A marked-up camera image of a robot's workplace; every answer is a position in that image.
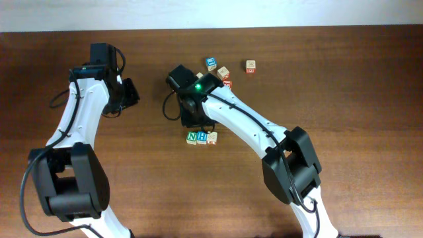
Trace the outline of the green N wooden block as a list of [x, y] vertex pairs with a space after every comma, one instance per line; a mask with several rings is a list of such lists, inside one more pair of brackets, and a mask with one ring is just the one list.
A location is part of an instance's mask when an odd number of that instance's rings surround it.
[[186, 137], [187, 144], [196, 145], [197, 144], [197, 133], [188, 132]]

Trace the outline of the number 2 wooden block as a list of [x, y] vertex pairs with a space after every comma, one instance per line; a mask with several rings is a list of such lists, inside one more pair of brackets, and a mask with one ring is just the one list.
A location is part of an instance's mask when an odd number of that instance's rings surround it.
[[215, 145], [217, 143], [217, 136], [218, 136], [217, 132], [208, 133], [206, 143]]

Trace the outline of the blue H wooden block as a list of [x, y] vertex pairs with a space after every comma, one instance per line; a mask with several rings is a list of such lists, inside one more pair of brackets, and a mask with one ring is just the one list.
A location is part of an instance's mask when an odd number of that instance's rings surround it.
[[206, 132], [197, 132], [196, 141], [197, 144], [205, 145], [207, 144], [208, 134]]

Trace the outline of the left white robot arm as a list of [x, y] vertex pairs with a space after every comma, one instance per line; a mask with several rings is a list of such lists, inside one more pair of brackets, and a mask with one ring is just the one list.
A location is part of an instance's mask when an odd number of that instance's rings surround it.
[[26, 228], [41, 236], [28, 222], [24, 190], [32, 178], [40, 205], [47, 216], [70, 223], [59, 235], [80, 229], [87, 237], [133, 237], [110, 207], [108, 177], [94, 152], [102, 117], [116, 118], [139, 101], [130, 78], [122, 79], [122, 52], [107, 43], [90, 46], [90, 60], [69, 71], [69, 95], [61, 120], [46, 146], [32, 149], [19, 192], [21, 218]]

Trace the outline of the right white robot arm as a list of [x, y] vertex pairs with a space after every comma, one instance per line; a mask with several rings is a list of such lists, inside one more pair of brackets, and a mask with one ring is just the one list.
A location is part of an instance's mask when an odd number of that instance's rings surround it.
[[166, 78], [178, 97], [180, 119], [187, 128], [221, 124], [259, 156], [269, 191], [291, 206], [304, 237], [339, 237], [321, 196], [322, 167], [307, 132], [288, 130], [243, 103], [211, 73], [198, 77], [179, 65]]

